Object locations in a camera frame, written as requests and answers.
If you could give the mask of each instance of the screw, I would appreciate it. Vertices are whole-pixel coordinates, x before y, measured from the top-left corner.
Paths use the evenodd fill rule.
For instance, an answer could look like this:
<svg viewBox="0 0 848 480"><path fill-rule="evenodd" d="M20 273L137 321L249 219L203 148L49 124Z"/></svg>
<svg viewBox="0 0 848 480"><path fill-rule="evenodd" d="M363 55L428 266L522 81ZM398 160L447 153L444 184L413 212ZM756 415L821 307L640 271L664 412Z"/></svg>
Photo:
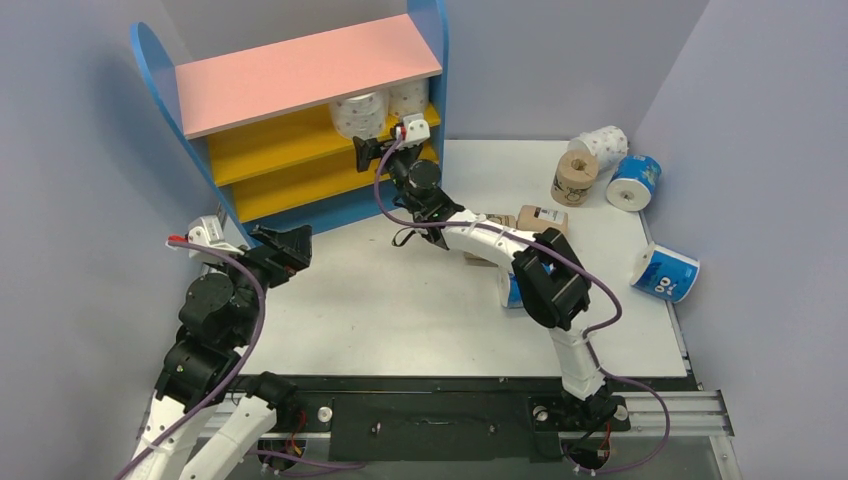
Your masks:
<svg viewBox="0 0 848 480"><path fill-rule="evenodd" d="M619 405L615 407L615 413L613 414L613 418L623 422L627 420L628 415L629 413L627 412L627 408L625 408L623 405Z"/></svg>
<svg viewBox="0 0 848 480"><path fill-rule="evenodd" d="M330 407L321 407L318 409L318 420L327 423L333 418L333 409Z"/></svg>
<svg viewBox="0 0 848 480"><path fill-rule="evenodd" d="M539 405L533 409L533 418L535 418L537 422L544 422L548 419L548 409Z"/></svg>

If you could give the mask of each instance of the lavender wall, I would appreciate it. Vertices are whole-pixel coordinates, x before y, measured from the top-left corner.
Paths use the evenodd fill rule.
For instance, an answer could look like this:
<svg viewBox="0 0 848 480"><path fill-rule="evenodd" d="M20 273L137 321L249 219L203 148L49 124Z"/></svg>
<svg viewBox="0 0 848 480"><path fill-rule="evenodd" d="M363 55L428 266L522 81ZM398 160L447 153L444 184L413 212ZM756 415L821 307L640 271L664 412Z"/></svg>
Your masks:
<svg viewBox="0 0 848 480"><path fill-rule="evenodd" d="M450 138L632 134L708 0L444 0ZM162 0L194 58L406 11L406 0Z"/></svg>
<svg viewBox="0 0 848 480"><path fill-rule="evenodd" d="M199 271L165 248L214 210L129 46L155 0L0 6L0 466L106 479L134 438Z"/></svg>
<svg viewBox="0 0 848 480"><path fill-rule="evenodd" d="M701 258L678 314L747 480L845 478L848 2L712 0L642 121L654 238Z"/></svg>

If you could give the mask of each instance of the pink shelf top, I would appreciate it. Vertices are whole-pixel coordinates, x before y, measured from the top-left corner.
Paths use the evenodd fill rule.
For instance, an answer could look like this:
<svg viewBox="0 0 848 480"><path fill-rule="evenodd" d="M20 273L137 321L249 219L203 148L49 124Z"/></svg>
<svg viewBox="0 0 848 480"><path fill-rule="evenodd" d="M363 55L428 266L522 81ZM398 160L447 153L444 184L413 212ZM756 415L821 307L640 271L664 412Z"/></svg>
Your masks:
<svg viewBox="0 0 848 480"><path fill-rule="evenodd" d="M183 134L197 138L442 72L408 15L176 67Z"/></svg>

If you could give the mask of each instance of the paper towel roll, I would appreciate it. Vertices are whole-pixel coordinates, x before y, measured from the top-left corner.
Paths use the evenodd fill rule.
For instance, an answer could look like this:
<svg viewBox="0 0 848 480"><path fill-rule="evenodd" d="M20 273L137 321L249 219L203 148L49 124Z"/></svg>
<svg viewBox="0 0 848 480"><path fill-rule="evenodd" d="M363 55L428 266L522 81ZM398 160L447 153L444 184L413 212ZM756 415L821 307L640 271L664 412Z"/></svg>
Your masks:
<svg viewBox="0 0 848 480"><path fill-rule="evenodd" d="M424 113L430 98L430 89L426 78L413 80L389 89L389 113L398 119Z"/></svg>
<svg viewBox="0 0 848 480"><path fill-rule="evenodd" d="M498 296L503 307L521 308L524 306L524 302L521 301L521 292L518 290L518 283L515 281L515 274L503 267L498 268Z"/></svg>
<svg viewBox="0 0 848 480"><path fill-rule="evenodd" d="M662 168L653 158L627 156L607 185L607 200L626 212L638 212L650 203L661 174Z"/></svg>
<svg viewBox="0 0 848 480"><path fill-rule="evenodd" d="M330 115L339 135L374 138L386 128L388 105L383 92L371 92L330 103Z"/></svg>
<svg viewBox="0 0 848 480"><path fill-rule="evenodd" d="M692 290L700 270L698 260L651 242L636 260L630 285L677 303Z"/></svg>
<svg viewBox="0 0 848 480"><path fill-rule="evenodd" d="M559 159L551 197L558 203L577 207L586 201L598 177L598 161L588 150L571 150Z"/></svg>
<svg viewBox="0 0 848 480"><path fill-rule="evenodd" d="M588 150L598 160L601 172L612 168L627 155L627 136L613 125L584 132L568 142L568 151Z"/></svg>

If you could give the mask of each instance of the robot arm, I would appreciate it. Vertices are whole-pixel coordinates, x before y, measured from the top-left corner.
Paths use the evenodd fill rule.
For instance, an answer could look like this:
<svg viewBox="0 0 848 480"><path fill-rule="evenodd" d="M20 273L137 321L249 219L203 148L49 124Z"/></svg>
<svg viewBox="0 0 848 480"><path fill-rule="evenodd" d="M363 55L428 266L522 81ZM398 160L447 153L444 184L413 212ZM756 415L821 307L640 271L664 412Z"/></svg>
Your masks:
<svg viewBox="0 0 848 480"><path fill-rule="evenodd" d="M257 227L251 236L262 245L250 250L227 244L221 231L217 218L202 217L179 240L237 256L263 290L287 282L311 262L309 226L288 232ZM248 343L256 324L258 298L247 278L234 268L218 265L212 255L200 252L191 256L211 264L216 271L202 275L186 292L179 313L183 326L165 356L135 456L148 448L152 451L126 479L224 479L262 434L278 423L285 424L296 410L295 386L266 372L252 381L235 412L188 465L197 438L223 400L223 393L154 445L163 431L196 407L232 371L241 358L235 348Z"/></svg>
<svg viewBox="0 0 848 480"><path fill-rule="evenodd" d="M583 414L587 417L610 414L614 405L609 401L604 376L594 364L582 331L571 328L572 319L588 309L590 283L545 252L508 238L503 232L541 244L580 265L565 236L555 229L534 234L504 227L453 202L438 185L439 167L418 158L421 143L429 137L429 128L424 127L426 121L416 115L405 117L403 124L392 130L394 138L388 142L354 138L357 167L366 169L371 160L381 158L400 137L399 147L385 165L398 192L394 205L411 213L415 223L447 222L448 225L417 229L429 243L473 253L513 272L527 313L549 329L562 370L563 389L585 407ZM465 226L451 226L454 222Z"/></svg>

